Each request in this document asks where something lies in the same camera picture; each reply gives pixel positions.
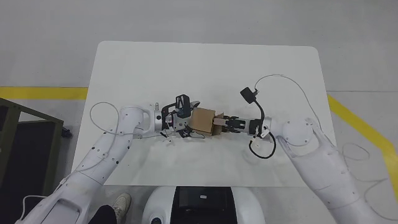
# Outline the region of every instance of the gray floor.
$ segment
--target gray floor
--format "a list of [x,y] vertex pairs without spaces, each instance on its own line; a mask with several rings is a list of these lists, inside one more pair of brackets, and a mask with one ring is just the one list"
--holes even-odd
[[[88,86],[103,40],[314,46],[329,94],[398,147],[398,0],[0,0],[0,86]],[[17,102],[78,133],[84,101]],[[333,125],[339,147],[355,142],[371,152],[350,164],[358,176],[387,177],[369,141],[334,115]],[[75,141],[63,141],[59,178],[72,166]],[[122,190],[109,186],[93,206]],[[139,223],[151,188],[126,190],[135,199],[129,220]],[[333,223],[309,191],[254,190],[269,223]],[[391,185],[373,189],[369,201],[398,218]]]

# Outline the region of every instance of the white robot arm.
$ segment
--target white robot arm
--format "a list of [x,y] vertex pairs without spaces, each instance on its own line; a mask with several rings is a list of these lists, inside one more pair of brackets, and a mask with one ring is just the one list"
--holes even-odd
[[117,131],[117,135],[104,133],[58,189],[17,223],[87,223],[91,199],[128,152],[133,133],[146,111],[137,107],[122,108],[117,130],[109,130]]
[[311,119],[307,122],[318,139],[314,151],[297,156],[285,137],[277,137],[303,181],[319,197],[338,224],[376,224],[380,218],[358,193],[354,179],[330,140]]

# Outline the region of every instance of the yellow floor line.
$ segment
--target yellow floor line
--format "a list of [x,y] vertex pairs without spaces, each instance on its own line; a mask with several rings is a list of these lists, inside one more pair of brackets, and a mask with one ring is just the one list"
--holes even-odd
[[[85,100],[88,88],[1,87],[0,98],[30,100]],[[328,95],[330,110],[378,147],[383,155],[398,202],[398,156],[394,145],[373,127]]]
[[393,143],[386,139],[372,126],[368,125],[360,117],[356,116],[340,102],[328,95],[329,107],[332,112],[337,114],[343,121],[361,133],[366,139],[371,141],[382,152],[384,163],[392,184],[392,189],[398,202],[398,155]]
[[29,100],[85,100],[88,88],[0,86],[0,98]]

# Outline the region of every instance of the person's shoe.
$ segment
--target person's shoe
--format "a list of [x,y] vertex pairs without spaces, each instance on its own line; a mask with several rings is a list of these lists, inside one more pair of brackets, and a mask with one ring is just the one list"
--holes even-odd
[[123,193],[116,199],[116,201],[112,205],[113,210],[116,214],[118,224],[121,223],[121,220],[126,216],[127,211],[129,211],[130,203],[131,196],[127,193]]

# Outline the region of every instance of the white tabletop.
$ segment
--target white tabletop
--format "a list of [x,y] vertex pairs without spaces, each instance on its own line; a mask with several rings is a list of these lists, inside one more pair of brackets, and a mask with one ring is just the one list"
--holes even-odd
[[[318,52],[313,47],[234,44],[102,42],[91,75],[73,161],[75,168],[102,131],[90,121],[90,108],[108,101],[120,108],[159,102],[160,108],[186,94],[201,107],[241,118],[259,118],[239,92],[264,75],[293,78],[306,92],[326,135],[335,142]],[[278,121],[314,118],[302,92],[283,78],[263,80],[258,102]],[[93,117],[104,128],[116,123],[105,106]],[[250,137],[226,134],[205,140],[163,137],[135,140],[106,184],[207,185],[247,187],[305,186],[280,146],[261,160],[249,152]]]

